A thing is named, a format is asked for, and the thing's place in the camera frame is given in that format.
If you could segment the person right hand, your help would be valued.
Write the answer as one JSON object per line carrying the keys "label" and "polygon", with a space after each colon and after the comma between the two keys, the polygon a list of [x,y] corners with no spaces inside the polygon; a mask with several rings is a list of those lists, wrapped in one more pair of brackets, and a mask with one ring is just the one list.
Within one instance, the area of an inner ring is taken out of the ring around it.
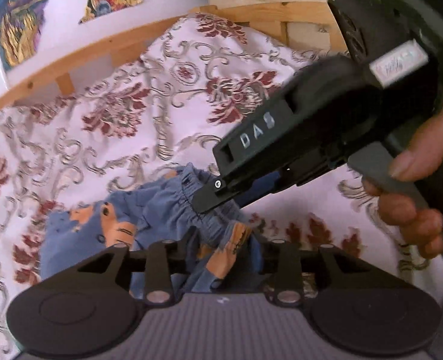
{"label": "person right hand", "polygon": [[[390,166],[392,178],[416,181],[431,175],[443,163],[443,113],[431,118],[415,133],[407,150]],[[419,254],[432,259],[443,251],[443,215],[438,210],[416,208],[407,196],[378,189],[362,180],[366,193],[378,197],[378,215],[387,225],[399,228],[404,241],[418,248]]]}

